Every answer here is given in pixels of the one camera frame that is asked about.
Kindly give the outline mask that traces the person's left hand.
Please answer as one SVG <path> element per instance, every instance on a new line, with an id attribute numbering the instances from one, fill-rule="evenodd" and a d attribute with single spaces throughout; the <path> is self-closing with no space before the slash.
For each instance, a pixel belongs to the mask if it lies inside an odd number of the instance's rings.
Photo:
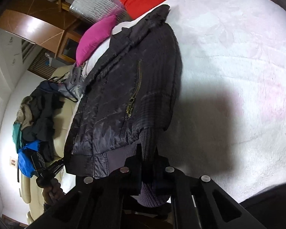
<path id="1" fill-rule="evenodd" d="M 53 206 L 58 203 L 59 200 L 64 198 L 65 193 L 63 192 L 59 181 L 54 178 L 51 180 L 51 184 L 49 186 L 43 188 L 42 196 L 45 204 Z"/>

